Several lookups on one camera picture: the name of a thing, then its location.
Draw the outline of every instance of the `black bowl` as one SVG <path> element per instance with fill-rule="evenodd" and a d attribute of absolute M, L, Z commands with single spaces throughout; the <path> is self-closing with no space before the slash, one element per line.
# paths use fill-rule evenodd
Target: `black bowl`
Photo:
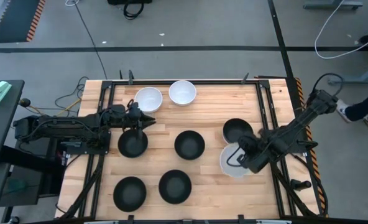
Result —
<path fill-rule="evenodd" d="M 159 181 L 160 196 L 168 203 L 179 204 L 191 194 L 191 180 L 181 170 L 171 170 L 165 173 Z"/>
<path fill-rule="evenodd" d="M 239 118 L 230 119 L 223 126 L 223 138 L 228 143 L 238 142 L 239 137 L 246 131 L 253 133 L 252 126 L 248 122 Z"/>
<path fill-rule="evenodd" d="M 114 203 L 123 212 L 137 210 L 145 201 L 147 189 L 137 177 L 126 177 L 117 183 L 114 190 Z"/>
<path fill-rule="evenodd" d="M 195 131 L 184 131 L 174 141 L 174 148 L 181 158 L 193 160 L 202 155 L 205 141 L 202 135 Z"/>
<path fill-rule="evenodd" d="M 142 139 L 139 140 L 138 133 L 134 129 L 130 129 L 125 131 L 117 142 L 117 147 L 119 152 L 123 156 L 129 158 L 139 157 L 141 154 L 145 152 L 148 146 L 148 137 L 143 132 Z"/>

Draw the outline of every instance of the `white bowl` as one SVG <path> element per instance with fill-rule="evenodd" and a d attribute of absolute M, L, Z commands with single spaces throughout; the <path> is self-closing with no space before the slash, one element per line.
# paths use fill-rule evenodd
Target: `white bowl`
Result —
<path fill-rule="evenodd" d="M 189 81 L 177 81 L 169 88 L 169 97 L 177 105 L 189 105 L 196 97 L 196 88 Z"/>
<path fill-rule="evenodd" d="M 228 144 L 220 154 L 220 167 L 221 171 L 230 176 L 230 177 L 243 177 L 244 175 L 250 173 L 249 169 L 245 169 L 243 167 L 232 167 L 227 164 L 227 159 L 238 149 L 239 145 L 237 142 Z M 232 165 L 239 165 L 236 160 L 239 155 L 245 154 L 243 149 L 239 149 L 235 155 L 229 160 L 229 163 Z"/>
<path fill-rule="evenodd" d="M 162 94 L 154 87 L 145 87 L 139 90 L 134 101 L 139 103 L 139 108 L 145 113 L 157 111 L 162 105 Z"/>

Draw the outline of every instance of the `sneaker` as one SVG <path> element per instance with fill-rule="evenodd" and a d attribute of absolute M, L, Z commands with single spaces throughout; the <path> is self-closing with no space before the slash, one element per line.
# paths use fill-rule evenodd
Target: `sneaker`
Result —
<path fill-rule="evenodd" d="M 368 126 L 368 115 L 366 115 L 366 117 L 364 118 L 364 122 L 365 122 L 366 126 Z"/>
<path fill-rule="evenodd" d="M 336 103 L 338 106 L 336 107 L 336 111 L 339 113 L 339 115 L 342 117 L 343 120 L 347 123 L 351 123 L 350 119 L 346 116 L 346 108 L 349 107 L 349 105 L 345 104 L 343 100 L 338 100 Z"/>

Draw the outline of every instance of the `black metal frame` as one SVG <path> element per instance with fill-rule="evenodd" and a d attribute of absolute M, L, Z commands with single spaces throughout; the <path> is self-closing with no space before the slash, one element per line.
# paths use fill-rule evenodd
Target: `black metal frame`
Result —
<path fill-rule="evenodd" d="M 103 105 L 104 105 L 104 97 L 106 94 L 106 90 L 109 88 L 109 99 L 108 99 L 108 106 L 111 106 L 113 104 L 113 100 L 114 100 L 114 93 L 115 93 L 115 88 L 119 85 L 171 85 L 173 84 L 175 81 L 177 80 L 133 80 L 134 77 L 131 76 L 129 80 L 118 80 L 118 81 L 103 81 L 101 84 L 101 92 L 100 92 L 100 96 L 99 96 L 99 102 L 98 102 L 98 111 L 101 111 L 103 109 Z M 274 128 L 277 127 L 278 122 L 276 119 L 276 115 L 275 115 L 275 110 L 274 110 L 274 104 L 272 103 L 272 95 L 271 95 L 271 91 L 269 88 L 269 82 L 268 80 L 189 80 L 190 82 L 192 82 L 192 84 L 194 85 L 255 85 L 256 87 L 256 92 L 257 92 L 257 100 L 259 102 L 259 107 L 260 107 L 260 114 L 261 114 L 261 119 L 262 119 L 262 124 L 263 124 L 263 128 L 269 128 L 268 127 L 268 122 L 267 122 L 267 115 L 265 112 L 265 106 L 264 106 L 264 101 L 263 101 L 263 96 L 262 96 L 262 87 L 268 87 L 265 88 L 266 89 L 266 93 L 267 93 L 267 100 L 269 102 L 269 109 L 272 113 L 272 119 L 273 119 L 273 124 L 274 124 Z M 85 175 L 85 183 L 86 184 L 88 182 L 88 179 L 90 178 L 91 175 L 91 170 L 93 167 L 93 160 L 94 160 L 94 156 L 90 155 L 89 156 L 89 160 L 88 160 L 88 166 L 86 168 L 86 175 Z M 100 155 L 99 156 L 99 163 L 101 163 L 101 165 L 103 166 L 104 164 L 104 155 Z M 288 174 L 288 170 L 286 166 L 282 166 L 282 170 L 284 174 Z M 99 188 L 101 185 L 101 178 L 102 176 L 100 176 L 95 185 L 94 185 L 94 192 L 93 192 L 93 200 L 91 203 L 91 214 L 90 217 L 94 218 L 96 217 L 96 211 L 97 211 L 97 204 L 98 204 L 98 196 L 99 196 Z M 273 182 L 274 182 L 274 191 L 275 191 L 275 196 L 277 199 L 277 209 L 278 209 L 278 213 L 280 217 L 285 216 L 285 210 L 283 207 L 283 202 L 282 202 L 282 195 L 280 192 L 280 186 L 279 186 L 279 182 L 278 179 L 272 175 L 273 178 Z M 296 215 L 296 213 L 293 213 L 292 211 L 292 207 L 294 208 L 294 204 L 292 202 L 291 199 L 290 200 L 290 205 L 291 206 L 291 215 Z M 80 207 L 80 212 L 78 214 L 78 217 L 83 217 L 84 216 L 84 212 L 85 212 L 85 207 L 86 207 L 86 200 L 83 201 L 83 204 Z M 241 214 L 239 214 L 239 220 L 243 221 L 243 222 L 255 222 L 255 220 L 245 220 L 243 219 L 243 216 Z M 147 220 L 146 222 L 155 222 L 155 223 L 167 223 L 167 222 L 171 222 L 172 220 Z M 238 220 L 210 220 L 210 223 L 238 223 Z"/>

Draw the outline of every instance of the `metal stand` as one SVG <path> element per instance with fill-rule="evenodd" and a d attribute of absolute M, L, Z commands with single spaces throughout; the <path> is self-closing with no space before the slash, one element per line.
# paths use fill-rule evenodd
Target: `metal stand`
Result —
<path fill-rule="evenodd" d="M 336 9 L 341 0 L 313 0 L 306 1 L 303 5 L 305 9 Z M 362 7 L 364 4 L 359 1 L 344 1 L 341 7 L 351 7 L 352 10 Z"/>
<path fill-rule="evenodd" d="M 368 84 L 368 71 L 361 75 L 359 78 L 344 78 L 344 84 Z M 338 85 L 341 84 L 341 80 L 329 79 L 329 85 Z"/>
<path fill-rule="evenodd" d="M 61 174 L 64 169 L 64 167 L 57 162 L 42 159 L 8 146 L 2 147 L 0 152 L 0 162 L 7 162 L 15 166 L 48 174 Z"/>

